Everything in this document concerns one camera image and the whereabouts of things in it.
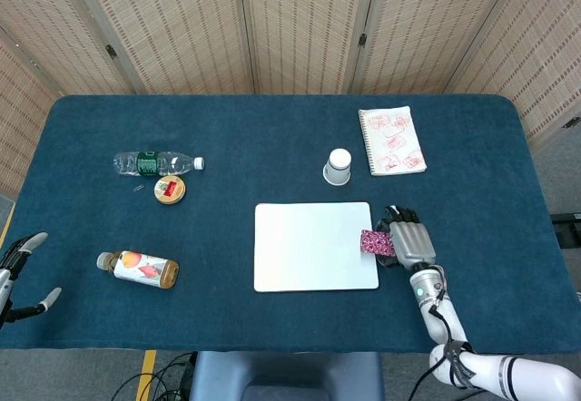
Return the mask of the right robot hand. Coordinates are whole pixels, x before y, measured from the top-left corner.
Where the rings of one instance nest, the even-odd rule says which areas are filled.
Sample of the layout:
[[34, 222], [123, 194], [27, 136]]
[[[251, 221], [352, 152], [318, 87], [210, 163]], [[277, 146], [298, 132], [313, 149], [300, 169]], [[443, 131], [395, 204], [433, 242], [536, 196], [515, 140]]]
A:
[[436, 251], [425, 225], [411, 208], [389, 205], [372, 236], [372, 250], [384, 267], [399, 264], [415, 272], [434, 265]]

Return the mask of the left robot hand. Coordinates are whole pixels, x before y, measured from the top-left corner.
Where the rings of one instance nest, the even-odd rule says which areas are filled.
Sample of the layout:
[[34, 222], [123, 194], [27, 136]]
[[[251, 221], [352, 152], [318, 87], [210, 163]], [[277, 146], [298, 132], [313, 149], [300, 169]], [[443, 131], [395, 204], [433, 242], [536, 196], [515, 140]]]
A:
[[36, 305], [13, 308], [12, 291], [22, 269], [33, 251], [48, 237], [44, 231], [21, 238], [11, 244], [1, 258], [1, 326], [45, 313], [60, 297], [61, 288], [53, 289]]

